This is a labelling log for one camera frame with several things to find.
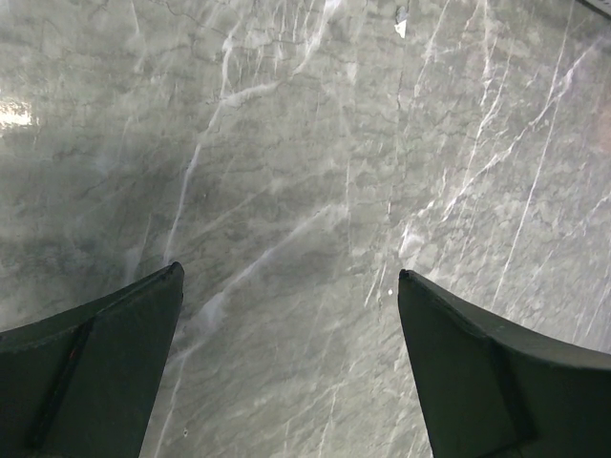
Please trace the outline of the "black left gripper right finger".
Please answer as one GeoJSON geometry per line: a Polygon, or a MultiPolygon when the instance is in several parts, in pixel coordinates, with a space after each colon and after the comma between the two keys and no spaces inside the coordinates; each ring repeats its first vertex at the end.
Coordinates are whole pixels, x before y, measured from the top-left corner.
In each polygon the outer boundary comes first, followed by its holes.
{"type": "Polygon", "coordinates": [[[435,457],[607,457],[609,355],[544,336],[411,270],[398,309],[435,457]]]}

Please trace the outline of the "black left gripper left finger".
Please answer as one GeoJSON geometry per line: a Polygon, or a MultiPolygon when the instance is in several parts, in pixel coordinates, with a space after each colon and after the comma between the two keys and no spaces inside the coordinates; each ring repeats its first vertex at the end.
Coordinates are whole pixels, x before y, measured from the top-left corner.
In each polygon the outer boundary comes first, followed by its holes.
{"type": "Polygon", "coordinates": [[[2,456],[139,456],[183,279],[174,262],[108,296],[2,332],[2,456]]]}

